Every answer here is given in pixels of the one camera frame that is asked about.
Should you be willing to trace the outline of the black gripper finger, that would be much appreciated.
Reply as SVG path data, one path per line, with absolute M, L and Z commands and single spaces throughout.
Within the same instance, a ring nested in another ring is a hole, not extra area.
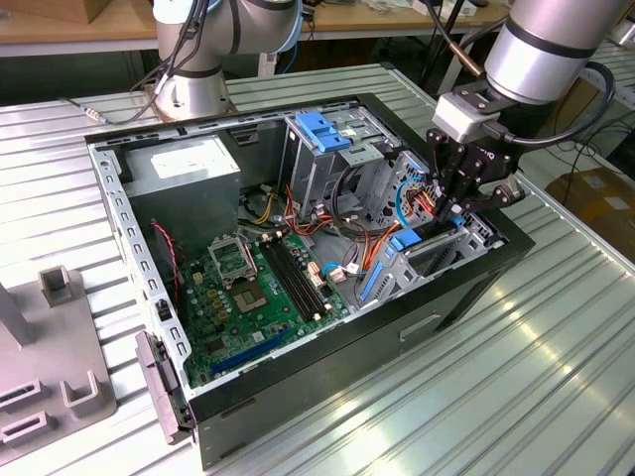
M 477 213 L 509 207 L 526 197 L 525 189 L 514 178 L 508 178 L 495 185 L 489 194 L 479 190 L 475 195 L 464 198 L 456 205 L 462 212 Z
M 451 208 L 459 205 L 464 195 L 465 178 L 460 166 L 465 159 L 465 146 L 438 128 L 430 129 L 426 138 L 433 154 L 433 176 L 441 191 L 435 205 L 435 217 L 447 219 Z

